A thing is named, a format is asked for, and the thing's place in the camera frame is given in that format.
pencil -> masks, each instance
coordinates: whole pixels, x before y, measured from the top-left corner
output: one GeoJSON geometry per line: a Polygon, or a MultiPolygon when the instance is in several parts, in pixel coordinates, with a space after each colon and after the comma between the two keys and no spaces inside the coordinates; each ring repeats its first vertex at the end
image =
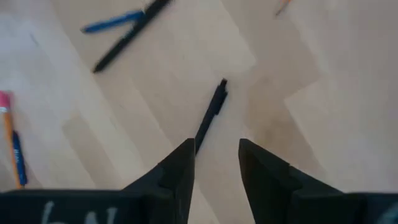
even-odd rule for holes
{"type": "Polygon", "coordinates": [[[153,18],[169,3],[171,0],[155,0],[146,10],[145,14],[141,16],[136,25],[123,37],[116,42],[111,50],[96,64],[93,73],[100,72],[105,69],[119,53],[126,48],[126,46],[134,40],[153,18]]]}
{"type": "Polygon", "coordinates": [[[279,10],[275,13],[275,17],[278,17],[285,9],[287,8],[287,5],[291,2],[291,0],[284,0],[282,2],[282,6],[279,8],[279,10]]]}
{"type": "Polygon", "coordinates": [[[18,189],[23,188],[23,185],[21,185],[19,181],[19,174],[17,170],[17,163],[16,163],[16,157],[14,154],[14,144],[13,144],[13,132],[14,129],[12,127],[12,116],[11,116],[11,107],[10,107],[10,99],[9,95],[5,91],[0,91],[0,110],[2,112],[2,116],[4,119],[4,128],[6,130],[6,140],[9,145],[9,150],[11,153],[11,158],[12,158],[12,165],[14,168],[14,175],[15,175],[15,181],[18,189]]]}

blue pen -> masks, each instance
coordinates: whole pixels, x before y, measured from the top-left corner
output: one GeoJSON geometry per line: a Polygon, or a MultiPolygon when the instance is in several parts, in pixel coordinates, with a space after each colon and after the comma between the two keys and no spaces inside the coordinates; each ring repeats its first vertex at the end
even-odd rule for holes
{"type": "Polygon", "coordinates": [[[14,156],[18,171],[19,184],[25,186],[27,184],[27,177],[25,172],[24,156],[22,155],[21,142],[19,141],[18,134],[12,132],[12,144],[14,146],[14,156]]]}
{"type": "Polygon", "coordinates": [[[112,17],[106,21],[99,21],[93,24],[89,24],[81,29],[83,33],[90,34],[101,31],[103,29],[108,29],[115,26],[120,26],[124,23],[136,21],[144,15],[141,10],[129,11],[121,16],[112,17]]]}

wooden floor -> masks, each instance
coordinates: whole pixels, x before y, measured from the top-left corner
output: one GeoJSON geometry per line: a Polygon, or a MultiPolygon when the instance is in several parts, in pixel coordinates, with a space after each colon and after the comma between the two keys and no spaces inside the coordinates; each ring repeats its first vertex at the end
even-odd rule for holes
{"type": "MultiPolygon", "coordinates": [[[[93,65],[130,26],[80,28],[149,2],[0,1],[0,89],[14,92],[27,187],[123,188],[194,137],[227,78],[190,223],[253,223],[240,138],[341,190],[398,190],[397,4],[363,1],[295,0],[275,19],[277,0],[175,0],[98,75],[93,65]]],[[[3,139],[0,149],[0,190],[10,190],[3,139]]]]}

black pen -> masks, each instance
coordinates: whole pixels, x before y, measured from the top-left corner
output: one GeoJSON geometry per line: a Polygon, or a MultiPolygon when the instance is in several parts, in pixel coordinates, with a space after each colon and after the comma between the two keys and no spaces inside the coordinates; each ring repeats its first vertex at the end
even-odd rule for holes
{"type": "Polygon", "coordinates": [[[12,132],[12,145],[14,146],[14,157],[17,167],[19,184],[21,185],[21,187],[24,187],[27,184],[25,162],[24,156],[22,155],[21,142],[19,140],[18,134],[15,131],[12,132]]]}
{"type": "Polygon", "coordinates": [[[135,38],[138,33],[167,5],[171,0],[155,0],[145,11],[144,15],[137,20],[136,25],[106,53],[106,55],[96,64],[93,72],[104,70],[112,60],[135,38]]]}
{"type": "Polygon", "coordinates": [[[216,115],[218,115],[218,113],[220,112],[221,107],[224,104],[225,98],[228,95],[228,92],[226,91],[226,83],[227,80],[224,78],[221,81],[221,83],[217,86],[216,91],[214,92],[214,95],[210,101],[210,105],[205,113],[205,117],[203,118],[203,121],[200,124],[197,135],[195,136],[196,154],[198,154],[201,143],[203,142],[206,136],[207,130],[209,129],[210,124],[213,121],[213,118],[216,115]]]}

orange object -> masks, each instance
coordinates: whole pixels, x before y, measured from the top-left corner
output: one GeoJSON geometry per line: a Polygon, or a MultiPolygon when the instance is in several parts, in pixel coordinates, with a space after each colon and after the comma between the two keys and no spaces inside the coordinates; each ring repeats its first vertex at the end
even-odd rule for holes
{"type": "Polygon", "coordinates": [[[282,5],[281,5],[281,7],[279,8],[279,10],[275,13],[275,16],[279,16],[279,14],[282,13],[282,12],[286,9],[287,5],[288,5],[289,2],[291,2],[291,1],[292,1],[292,0],[282,0],[282,5]]]}
{"type": "Polygon", "coordinates": [[[12,116],[11,116],[11,110],[10,110],[10,101],[9,101],[9,96],[6,92],[0,91],[0,109],[3,113],[3,119],[4,119],[4,128],[6,130],[6,139],[10,148],[10,153],[11,153],[11,159],[12,159],[12,166],[14,167],[14,175],[15,175],[15,181],[18,189],[23,188],[23,186],[19,183],[19,175],[18,175],[18,170],[17,170],[17,163],[15,160],[15,154],[14,154],[14,144],[12,140],[12,132],[14,130],[13,125],[12,125],[12,116]]]}

